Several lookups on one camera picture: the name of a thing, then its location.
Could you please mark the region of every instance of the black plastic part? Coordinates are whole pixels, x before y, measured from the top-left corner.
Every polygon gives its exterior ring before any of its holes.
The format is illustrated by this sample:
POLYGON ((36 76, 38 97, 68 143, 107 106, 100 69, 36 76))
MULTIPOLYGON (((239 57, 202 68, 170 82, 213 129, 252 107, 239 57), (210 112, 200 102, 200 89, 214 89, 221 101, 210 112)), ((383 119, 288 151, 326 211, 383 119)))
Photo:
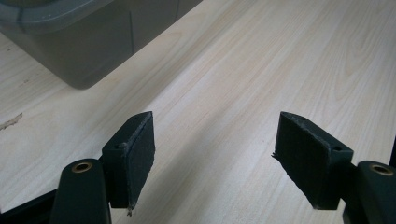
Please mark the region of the black plastic part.
POLYGON ((0 215, 2 224, 44 224, 50 221, 50 212, 56 189, 28 203, 24 203, 0 215))
POLYGON ((202 0, 0 2, 0 31, 70 86, 87 89, 202 0))
POLYGON ((152 113, 128 119, 102 152, 111 207, 134 209, 154 163, 152 113))
POLYGON ((351 208, 348 204, 344 209, 343 221, 344 224, 369 224, 363 208, 357 210, 355 208, 351 208))
POLYGON ((395 136, 395 141, 393 143, 392 154, 390 155, 389 166, 396 168, 396 136, 395 136))
POLYGON ((280 113, 273 157, 315 209, 337 209, 352 156, 352 149, 310 120, 280 113))
POLYGON ((396 169, 376 161, 362 161, 356 186, 369 223, 396 223, 396 169))
POLYGON ((64 168, 49 223, 111 223, 101 162, 86 159, 64 168))

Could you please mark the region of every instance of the plastic bin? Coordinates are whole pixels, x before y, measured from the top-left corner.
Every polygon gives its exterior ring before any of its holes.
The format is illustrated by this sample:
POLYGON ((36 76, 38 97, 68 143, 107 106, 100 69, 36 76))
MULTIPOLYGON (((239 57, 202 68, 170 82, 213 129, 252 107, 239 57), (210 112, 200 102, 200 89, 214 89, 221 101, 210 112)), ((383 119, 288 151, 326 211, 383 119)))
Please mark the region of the plastic bin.
POLYGON ((0 32, 87 89, 202 0, 3 0, 0 32))

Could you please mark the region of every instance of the wooden table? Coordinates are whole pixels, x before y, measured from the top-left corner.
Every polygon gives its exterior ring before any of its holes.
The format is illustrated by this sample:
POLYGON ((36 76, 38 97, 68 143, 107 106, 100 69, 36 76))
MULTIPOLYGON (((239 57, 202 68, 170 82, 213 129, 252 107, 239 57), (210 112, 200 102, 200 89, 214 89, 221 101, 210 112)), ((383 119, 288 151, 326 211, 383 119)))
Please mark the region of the wooden table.
POLYGON ((134 114, 156 155, 132 217, 114 223, 342 223, 313 210, 271 157, 280 111, 389 162, 396 1, 205 0, 92 88, 69 88, 0 36, 0 206, 57 188, 134 114))

